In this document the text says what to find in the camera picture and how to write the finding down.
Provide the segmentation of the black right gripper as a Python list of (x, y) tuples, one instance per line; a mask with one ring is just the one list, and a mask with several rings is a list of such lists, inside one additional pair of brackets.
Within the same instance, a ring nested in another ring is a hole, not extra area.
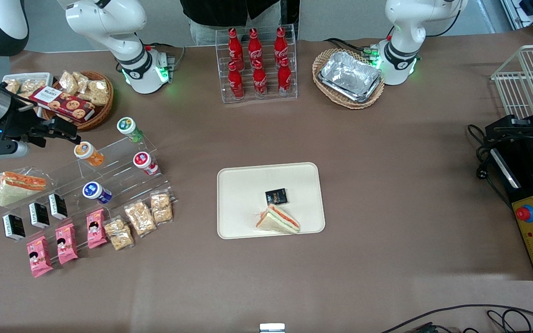
[(61, 138), (78, 145), (82, 138), (77, 126), (59, 117), (50, 122), (39, 117), (32, 107), (11, 108), (0, 120), (0, 141), (45, 142), (47, 138)]

